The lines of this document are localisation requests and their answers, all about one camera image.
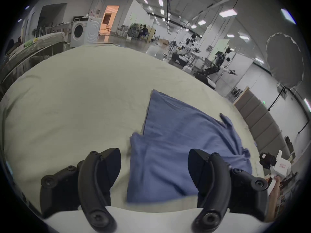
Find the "person's right hand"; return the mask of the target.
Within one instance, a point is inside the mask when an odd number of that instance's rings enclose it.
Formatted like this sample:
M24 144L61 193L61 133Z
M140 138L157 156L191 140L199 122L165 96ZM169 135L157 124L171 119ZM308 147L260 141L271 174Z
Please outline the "person's right hand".
M280 183L282 180L282 177L280 175L276 175L276 176L273 176L273 175L270 175L269 179L268 179L268 192L271 193L272 190L274 189L275 185L277 183Z

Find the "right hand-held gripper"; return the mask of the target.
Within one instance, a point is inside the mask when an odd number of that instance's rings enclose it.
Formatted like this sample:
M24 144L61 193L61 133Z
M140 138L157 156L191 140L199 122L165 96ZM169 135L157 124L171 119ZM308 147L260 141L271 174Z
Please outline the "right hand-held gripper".
M263 168L270 170L270 177L272 179L275 176L285 179L290 175L292 165L290 161L282 158L281 150L279 150L276 157L270 153L261 153L259 158L259 163L263 166Z

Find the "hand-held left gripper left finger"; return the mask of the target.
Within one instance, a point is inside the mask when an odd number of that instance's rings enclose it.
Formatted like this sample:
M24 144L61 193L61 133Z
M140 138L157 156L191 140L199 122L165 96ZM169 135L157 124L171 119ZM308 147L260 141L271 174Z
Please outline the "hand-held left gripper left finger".
M41 179L40 208L43 219L81 206L90 226L97 232L112 233L117 223L108 212L110 190L121 170L119 148L92 151L77 166L68 166Z

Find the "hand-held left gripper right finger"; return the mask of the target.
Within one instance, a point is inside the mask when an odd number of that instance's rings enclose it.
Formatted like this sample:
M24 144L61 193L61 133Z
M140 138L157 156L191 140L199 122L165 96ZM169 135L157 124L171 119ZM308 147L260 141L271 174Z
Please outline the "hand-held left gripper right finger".
M214 232L227 209L264 222L268 212L268 183L261 177L232 168L219 153L189 151L189 174L198 190L197 208L202 211L192 222L195 233Z

